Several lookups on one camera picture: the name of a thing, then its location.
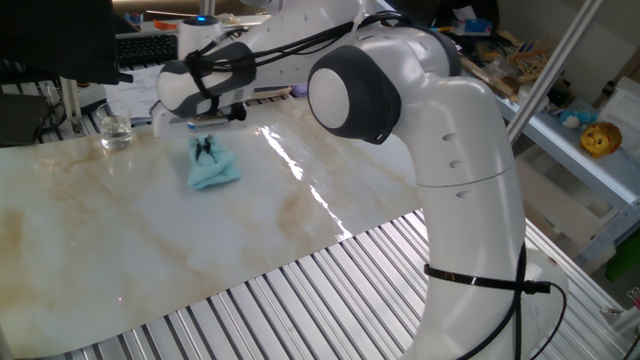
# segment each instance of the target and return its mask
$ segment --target crumpled towel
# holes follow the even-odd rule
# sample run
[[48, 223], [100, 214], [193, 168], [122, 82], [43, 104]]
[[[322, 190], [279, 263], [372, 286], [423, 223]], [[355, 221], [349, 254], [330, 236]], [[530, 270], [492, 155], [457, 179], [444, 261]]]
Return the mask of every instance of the crumpled towel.
[[217, 136], [200, 135], [189, 139], [189, 159], [192, 168], [187, 183], [195, 190], [228, 183], [241, 176], [233, 166], [236, 154], [218, 144]]

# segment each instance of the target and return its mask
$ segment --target metal pole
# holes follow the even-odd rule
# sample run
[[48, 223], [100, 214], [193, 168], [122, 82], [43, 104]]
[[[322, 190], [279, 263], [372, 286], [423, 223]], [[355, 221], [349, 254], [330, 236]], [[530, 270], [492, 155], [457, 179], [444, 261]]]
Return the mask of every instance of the metal pole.
[[556, 51], [554, 51], [551, 59], [549, 59], [549, 63], [544, 67], [542, 74], [540, 74], [540, 77], [533, 85], [529, 99], [520, 107], [520, 110], [507, 127], [509, 141], [511, 141], [511, 143], [518, 138], [520, 132], [522, 132], [522, 129], [527, 125], [544, 96], [549, 92], [551, 86], [553, 86], [553, 83], [560, 75], [562, 69], [564, 69], [571, 54], [573, 54], [575, 48], [580, 44], [587, 28], [598, 13], [598, 9], [603, 2], [604, 0], [586, 0], [576, 18], [573, 19], [569, 29], [558, 44]]
[[9, 349], [9, 343], [7, 343], [7, 339], [4, 337], [2, 326], [0, 326], [0, 360], [14, 360], [11, 349]]
[[633, 344], [631, 345], [631, 349], [629, 349], [629, 351], [627, 351], [627, 354], [624, 356], [624, 358], [622, 360], [629, 359], [629, 356], [631, 356], [631, 353], [633, 353], [633, 350], [636, 348], [636, 346], [638, 346], [638, 342], [640, 342], [640, 326], [636, 327], [636, 339], [633, 340]]

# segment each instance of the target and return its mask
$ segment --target metal grate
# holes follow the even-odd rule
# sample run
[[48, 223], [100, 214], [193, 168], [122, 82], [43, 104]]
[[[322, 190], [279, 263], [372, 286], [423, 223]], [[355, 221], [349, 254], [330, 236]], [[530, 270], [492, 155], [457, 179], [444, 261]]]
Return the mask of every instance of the metal grate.
[[[42, 86], [2, 90], [37, 94]], [[86, 114], [82, 133], [74, 134], [66, 122], [39, 142], [99, 132], [95, 113]], [[423, 220], [420, 211], [409, 213], [149, 324], [46, 360], [399, 358], [420, 323], [428, 287]], [[598, 314], [616, 307], [615, 301], [530, 224], [526, 241], [554, 257], [570, 278], [565, 321], [543, 357], [621, 358], [630, 343]]]

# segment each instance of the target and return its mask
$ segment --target keyboard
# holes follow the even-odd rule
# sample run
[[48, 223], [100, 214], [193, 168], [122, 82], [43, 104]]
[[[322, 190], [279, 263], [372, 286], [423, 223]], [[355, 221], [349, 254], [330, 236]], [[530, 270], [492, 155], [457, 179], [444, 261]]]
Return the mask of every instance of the keyboard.
[[120, 66], [163, 62], [178, 58], [176, 35], [151, 35], [116, 39]]

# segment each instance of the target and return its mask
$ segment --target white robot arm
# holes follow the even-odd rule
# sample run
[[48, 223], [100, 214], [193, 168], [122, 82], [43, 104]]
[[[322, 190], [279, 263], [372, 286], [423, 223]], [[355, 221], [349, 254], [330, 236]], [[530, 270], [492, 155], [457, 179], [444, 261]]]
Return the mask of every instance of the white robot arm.
[[[371, 143], [396, 134], [413, 158], [431, 258], [423, 319], [403, 359], [527, 359], [561, 316], [568, 282], [555, 261], [524, 250], [519, 182], [493, 94], [459, 76], [446, 38], [397, 14], [370, 16], [351, 36], [361, 9], [356, 0], [299, 2], [165, 65], [156, 135], [203, 113], [220, 119], [209, 131], [242, 127], [230, 119], [243, 119], [254, 88], [304, 82], [332, 134]], [[525, 266], [536, 282], [524, 282]]]

